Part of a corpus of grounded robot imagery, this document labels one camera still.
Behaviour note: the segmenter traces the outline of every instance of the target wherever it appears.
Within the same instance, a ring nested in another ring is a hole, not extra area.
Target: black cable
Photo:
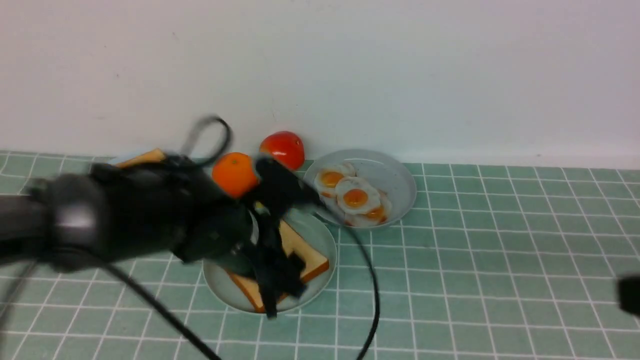
[[[133,290],[138,296],[140,296],[147,304],[153,307],[160,316],[162,316],[176,331],[182,334],[194,347],[196,347],[202,355],[204,355],[209,360],[222,360],[218,355],[216,355],[213,350],[207,344],[205,344],[196,334],[194,334],[189,328],[184,325],[178,318],[175,317],[171,313],[169,309],[167,309],[160,301],[158,301],[155,296],[151,295],[149,291],[147,291],[143,286],[138,284],[135,279],[128,276],[122,270],[113,266],[112,264],[104,261],[99,256],[92,254],[86,250],[76,248],[76,247],[64,247],[58,248],[55,250],[56,252],[67,252],[75,255],[82,255],[86,258],[90,258],[95,266],[98,268],[102,268],[106,270],[111,276],[116,279],[122,281],[127,287]]]

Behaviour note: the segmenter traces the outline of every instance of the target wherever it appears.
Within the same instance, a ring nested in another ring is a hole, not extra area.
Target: tomato
[[[305,147],[298,135],[290,131],[279,131],[265,138],[260,151],[268,152],[289,170],[299,169],[305,162]]]

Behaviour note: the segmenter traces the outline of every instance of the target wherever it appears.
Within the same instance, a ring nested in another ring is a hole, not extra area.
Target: egg yolk
[[[367,203],[369,196],[362,189],[351,189],[342,196],[344,203],[350,208],[359,208]]]
[[[335,188],[335,185],[344,175],[335,171],[327,171],[320,176],[320,181],[328,188]]]

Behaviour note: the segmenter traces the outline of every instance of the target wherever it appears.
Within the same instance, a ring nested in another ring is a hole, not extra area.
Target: tiled countertop
[[[0,193],[94,160],[0,153]],[[382,319],[368,359],[640,359],[639,320],[615,304],[614,274],[640,272],[640,172],[407,164],[419,194],[401,223],[364,231]],[[236,313],[200,265],[170,254],[121,266],[223,359],[354,359],[372,316],[367,270],[331,228],[339,266],[301,311]],[[0,269],[6,285],[16,266]],[[186,360],[202,356],[101,271],[41,268],[8,326],[2,359]]]

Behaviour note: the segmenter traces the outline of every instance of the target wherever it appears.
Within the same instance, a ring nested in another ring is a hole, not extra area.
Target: round plate
[[[331,280],[337,260],[335,240],[329,229],[313,215],[291,210],[284,219],[305,241],[329,260],[329,270],[307,283],[307,290],[299,300],[287,297],[276,308],[278,312],[297,309],[313,300]],[[229,275],[213,261],[202,262],[204,279],[209,289],[226,305],[236,310],[255,313],[255,309],[244,293],[229,278]]]
[[[413,180],[413,176],[406,166],[400,161],[381,152],[360,149],[333,152],[315,160],[305,172],[304,180],[309,184],[313,184],[320,169],[343,161],[353,164],[358,177],[365,178],[375,188],[386,192],[393,206],[386,222],[366,227],[367,229],[390,225],[409,212],[417,196],[415,180]],[[326,204],[338,214],[342,213],[335,202],[326,202]],[[327,221],[336,224],[334,219],[323,211],[318,211],[318,214]]]

